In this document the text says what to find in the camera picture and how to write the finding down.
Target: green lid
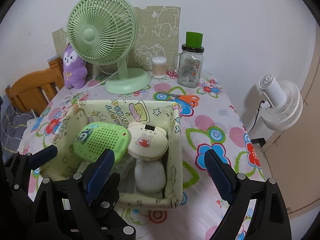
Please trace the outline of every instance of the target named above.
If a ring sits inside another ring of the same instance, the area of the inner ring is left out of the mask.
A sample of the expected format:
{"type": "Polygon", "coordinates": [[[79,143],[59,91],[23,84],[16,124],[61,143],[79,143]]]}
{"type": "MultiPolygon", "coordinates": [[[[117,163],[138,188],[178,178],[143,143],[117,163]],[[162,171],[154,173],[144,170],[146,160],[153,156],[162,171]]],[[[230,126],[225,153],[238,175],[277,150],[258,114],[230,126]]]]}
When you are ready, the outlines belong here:
{"type": "Polygon", "coordinates": [[[202,33],[186,32],[186,46],[189,48],[201,48],[202,33]]]}

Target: blue gripper pad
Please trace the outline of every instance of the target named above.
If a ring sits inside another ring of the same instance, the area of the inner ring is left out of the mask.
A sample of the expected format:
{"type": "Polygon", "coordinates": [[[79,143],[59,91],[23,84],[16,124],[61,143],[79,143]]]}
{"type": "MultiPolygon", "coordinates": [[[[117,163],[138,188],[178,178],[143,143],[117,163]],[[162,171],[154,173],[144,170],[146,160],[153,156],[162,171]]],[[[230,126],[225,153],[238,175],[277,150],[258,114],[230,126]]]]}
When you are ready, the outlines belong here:
{"type": "Polygon", "coordinates": [[[91,163],[88,167],[94,164],[98,164],[98,167],[94,171],[93,175],[89,178],[86,185],[84,185],[84,189],[87,191],[85,198],[87,202],[90,202],[96,199],[99,196],[99,193],[104,185],[104,183],[108,179],[108,175],[115,163],[115,154],[112,150],[106,149],[100,155],[98,160],[95,163],[91,163]]]}
{"type": "Polygon", "coordinates": [[[236,173],[229,164],[223,163],[214,150],[207,150],[204,154],[204,165],[220,194],[229,205],[233,202],[233,191],[236,188],[236,173]]]}

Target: black jar lid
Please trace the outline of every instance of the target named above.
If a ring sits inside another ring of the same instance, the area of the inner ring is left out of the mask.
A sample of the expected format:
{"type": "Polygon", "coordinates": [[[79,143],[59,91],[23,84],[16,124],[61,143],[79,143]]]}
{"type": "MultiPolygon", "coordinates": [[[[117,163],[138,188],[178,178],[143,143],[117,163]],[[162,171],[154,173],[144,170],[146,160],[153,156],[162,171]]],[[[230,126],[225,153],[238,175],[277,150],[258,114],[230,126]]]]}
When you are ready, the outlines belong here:
{"type": "Polygon", "coordinates": [[[201,48],[190,48],[190,47],[187,47],[185,44],[182,44],[181,48],[184,51],[192,52],[192,53],[203,53],[204,52],[204,47],[201,47],[201,48]]]}

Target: fan base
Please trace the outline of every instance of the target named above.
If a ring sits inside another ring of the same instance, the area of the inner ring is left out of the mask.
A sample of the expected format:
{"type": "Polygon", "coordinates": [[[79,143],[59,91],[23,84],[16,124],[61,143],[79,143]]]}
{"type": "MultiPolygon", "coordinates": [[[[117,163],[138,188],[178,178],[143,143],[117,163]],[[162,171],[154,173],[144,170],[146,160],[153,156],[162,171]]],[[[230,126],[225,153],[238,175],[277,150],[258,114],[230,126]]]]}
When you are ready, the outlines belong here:
{"type": "Polygon", "coordinates": [[[140,68],[128,68],[128,78],[120,79],[114,75],[106,81],[106,90],[111,94],[130,94],[141,90],[151,82],[150,75],[140,68]]]}

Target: gray blanket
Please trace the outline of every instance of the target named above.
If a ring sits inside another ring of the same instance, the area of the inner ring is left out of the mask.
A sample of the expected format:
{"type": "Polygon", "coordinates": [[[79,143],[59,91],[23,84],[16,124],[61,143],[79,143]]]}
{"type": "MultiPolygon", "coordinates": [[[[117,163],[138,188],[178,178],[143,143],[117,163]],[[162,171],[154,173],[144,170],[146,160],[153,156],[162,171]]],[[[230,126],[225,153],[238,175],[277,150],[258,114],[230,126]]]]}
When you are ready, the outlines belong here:
{"type": "Polygon", "coordinates": [[[27,122],[33,118],[32,114],[23,114],[11,104],[8,106],[0,123],[0,142],[4,161],[18,149],[27,122]]]}

